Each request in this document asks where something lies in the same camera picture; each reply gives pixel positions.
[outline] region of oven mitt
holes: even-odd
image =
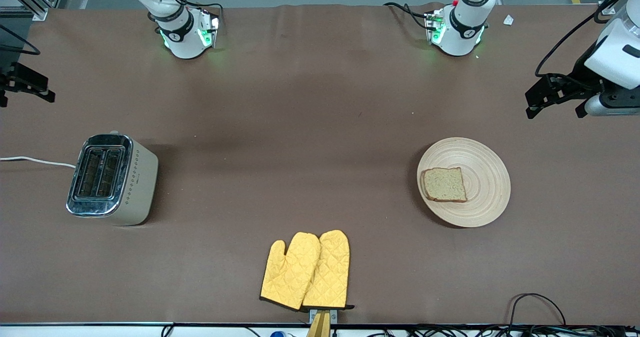
[[[349,278],[349,241],[342,230],[320,236],[320,259],[302,305],[307,308],[345,309]]]
[[[284,241],[273,242],[260,299],[299,310],[319,257],[320,241],[315,234],[295,233],[286,252]]]

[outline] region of oven mitt thumb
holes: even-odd
[[[320,257],[320,241],[315,234],[295,233],[288,250],[284,241],[275,241],[269,251],[260,299],[299,310]]]
[[[307,308],[350,309],[347,306],[349,279],[349,240],[342,230],[320,236],[320,260],[302,305]]]

